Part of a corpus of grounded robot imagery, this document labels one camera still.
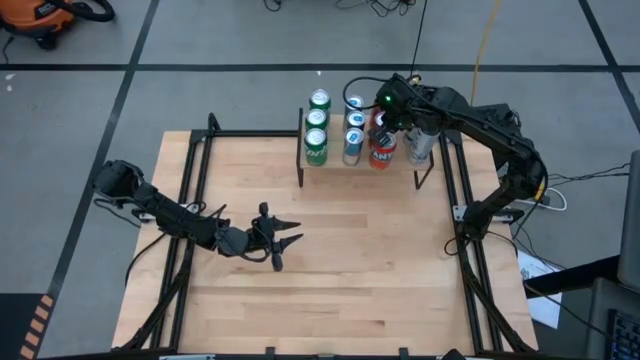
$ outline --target can lid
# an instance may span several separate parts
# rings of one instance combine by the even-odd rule
[[[311,102],[316,105],[324,105],[329,102],[329,99],[331,99],[329,97],[329,93],[322,89],[318,89],[311,93]]]
[[[327,120],[327,115],[324,113],[324,111],[320,109],[313,109],[309,111],[309,114],[307,115],[307,120],[309,121],[309,123],[313,125],[320,125],[324,123],[325,120]]]
[[[376,125],[382,126],[384,124],[382,121],[382,116],[384,116],[384,111],[381,111],[376,114]]]
[[[358,128],[350,128],[344,138],[349,144],[360,144],[364,141],[364,132]]]
[[[393,133],[387,133],[387,137],[389,138],[389,142],[383,146],[383,149],[392,149],[396,146],[396,136]]]
[[[325,134],[324,131],[320,129],[311,129],[307,133],[307,136],[305,136],[305,140],[310,145],[320,145],[325,141],[326,138],[327,134]]]
[[[350,112],[347,116],[347,120],[349,121],[349,124],[353,125],[362,125],[365,122],[364,114],[361,111]]]
[[[349,97],[347,99],[347,103],[348,103],[347,107],[349,109],[353,109],[352,106],[357,106],[357,107],[361,108],[362,105],[364,104],[364,100],[362,100],[362,98],[360,96],[358,96],[358,95],[353,95],[353,96],[351,96],[351,97]]]

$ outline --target white can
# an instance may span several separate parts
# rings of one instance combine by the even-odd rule
[[[438,141],[438,135],[425,134],[419,128],[413,128],[404,134],[404,145],[407,147],[407,155],[412,165],[421,165],[427,161],[433,145]]]

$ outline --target shop vacuum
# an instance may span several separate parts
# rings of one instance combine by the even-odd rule
[[[75,17],[109,22],[115,17],[107,0],[94,0],[104,12],[96,13],[83,2],[71,0],[0,0],[0,28],[36,40],[45,50],[56,47],[57,36],[70,28]]]

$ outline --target paper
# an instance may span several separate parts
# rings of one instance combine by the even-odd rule
[[[555,267],[523,251],[518,251],[518,265],[520,266],[520,274],[525,280],[558,271]],[[550,297],[557,302],[562,301],[562,293],[551,295]],[[529,303],[531,318],[553,329],[558,328],[560,306],[544,297],[529,299],[527,302]]]

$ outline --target gray floor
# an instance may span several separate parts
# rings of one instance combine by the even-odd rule
[[[79,22],[54,52],[17,39],[15,64],[127,64],[151,0],[111,0],[109,24]],[[475,61],[491,0],[432,0],[419,64]],[[636,0],[590,1],[619,64],[639,65]],[[160,0],[141,64],[407,64],[420,6],[378,18],[366,7],[337,10],[333,1],[285,0],[278,13],[259,0]],[[4,44],[6,33],[0,33]],[[486,64],[606,65],[573,0],[502,4],[483,59]],[[5,76],[15,74],[7,80]],[[311,90],[334,97],[354,76],[391,72],[136,72],[107,158],[153,173],[162,133],[202,127],[213,111],[227,129],[296,126]],[[0,70],[0,292],[46,292],[109,119],[123,72]],[[469,95],[471,73],[427,72],[426,82]],[[640,74],[624,77],[635,96]],[[354,90],[371,99],[376,84]],[[640,135],[610,73],[481,73],[476,104],[508,102],[519,111],[550,172],[583,174],[629,160]],[[564,213],[536,211],[526,229],[538,253],[565,266],[616,253],[626,179],[562,186]],[[37,216],[37,221],[29,221]],[[40,356],[106,351],[122,301],[123,277],[137,230],[91,207]],[[588,294],[564,303],[581,312]],[[565,314],[559,331],[537,327],[541,346],[579,354],[584,329]]]

